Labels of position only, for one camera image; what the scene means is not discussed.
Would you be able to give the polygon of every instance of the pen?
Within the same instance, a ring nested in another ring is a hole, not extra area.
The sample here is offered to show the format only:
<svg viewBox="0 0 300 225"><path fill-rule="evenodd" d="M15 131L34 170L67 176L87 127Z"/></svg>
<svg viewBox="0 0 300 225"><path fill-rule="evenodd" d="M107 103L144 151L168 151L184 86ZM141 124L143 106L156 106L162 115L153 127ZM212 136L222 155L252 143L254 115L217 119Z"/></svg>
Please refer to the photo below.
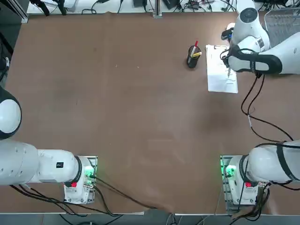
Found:
<svg viewBox="0 0 300 225"><path fill-rule="evenodd" d="M197 52L192 57L194 58L194 57L197 57L197 56L200 56L200 55L202 55L202 52Z"/></svg>

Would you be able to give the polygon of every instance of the table surface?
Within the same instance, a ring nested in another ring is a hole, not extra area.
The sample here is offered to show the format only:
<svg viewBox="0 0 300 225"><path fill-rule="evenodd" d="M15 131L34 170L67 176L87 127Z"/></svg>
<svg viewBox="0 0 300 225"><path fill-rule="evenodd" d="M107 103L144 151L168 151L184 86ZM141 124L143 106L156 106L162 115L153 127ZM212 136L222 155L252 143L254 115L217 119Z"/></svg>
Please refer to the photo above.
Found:
<svg viewBox="0 0 300 225"><path fill-rule="evenodd" d="M254 75L238 75L239 93L207 90L206 58L185 65L188 48L224 45L236 13L33 16L23 24L7 81L22 106L13 137L40 149L98 155L98 176L148 205L212 214L222 185L220 155L248 154L262 140L240 104ZM254 115L300 136L300 76L268 76ZM285 139L253 122L260 134ZM61 184L36 184L63 199ZM145 208L106 188L113 212ZM61 212L0 187L1 212ZM299 192L271 187L266 213L299 215ZM101 200L92 207L102 209ZM226 213L221 195L217 214Z"/></svg>

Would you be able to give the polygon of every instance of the pen holder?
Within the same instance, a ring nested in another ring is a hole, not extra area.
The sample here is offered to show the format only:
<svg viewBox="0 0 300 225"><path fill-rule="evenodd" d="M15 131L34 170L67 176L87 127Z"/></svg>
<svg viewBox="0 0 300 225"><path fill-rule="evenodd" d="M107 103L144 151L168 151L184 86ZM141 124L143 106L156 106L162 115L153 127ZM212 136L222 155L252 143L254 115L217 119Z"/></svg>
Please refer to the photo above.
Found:
<svg viewBox="0 0 300 225"><path fill-rule="evenodd" d="M198 59L200 58L200 55L199 56L196 56L196 57L191 57L191 53L192 53L192 50L194 48L195 45L192 45L190 46L190 48L188 49L188 55L187 55L187 66L189 68L195 68L196 65L197 65L197 62L198 62ZM199 53L201 50L198 46L196 46L196 49L195 49L195 53Z"/></svg>

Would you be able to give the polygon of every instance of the metal basket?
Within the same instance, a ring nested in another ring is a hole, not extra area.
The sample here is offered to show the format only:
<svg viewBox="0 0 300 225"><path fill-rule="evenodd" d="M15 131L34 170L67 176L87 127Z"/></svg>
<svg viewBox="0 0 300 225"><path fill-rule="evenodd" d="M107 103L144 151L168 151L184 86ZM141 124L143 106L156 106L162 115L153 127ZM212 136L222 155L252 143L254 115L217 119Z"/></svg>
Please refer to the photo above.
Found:
<svg viewBox="0 0 300 225"><path fill-rule="evenodd" d="M270 47L274 47L300 32L300 8L273 9L264 16L264 21Z"/></svg>

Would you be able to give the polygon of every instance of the paper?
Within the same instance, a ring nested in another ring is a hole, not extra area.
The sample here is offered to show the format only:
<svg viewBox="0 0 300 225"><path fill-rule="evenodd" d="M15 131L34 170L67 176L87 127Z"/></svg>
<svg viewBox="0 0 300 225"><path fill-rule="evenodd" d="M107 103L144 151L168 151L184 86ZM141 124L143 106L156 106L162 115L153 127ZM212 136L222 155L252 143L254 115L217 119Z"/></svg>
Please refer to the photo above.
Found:
<svg viewBox="0 0 300 225"><path fill-rule="evenodd" d="M227 46L220 45L206 46L208 91L238 93L236 73L232 69L228 72L228 68L220 59L221 52L226 48Z"/></svg>

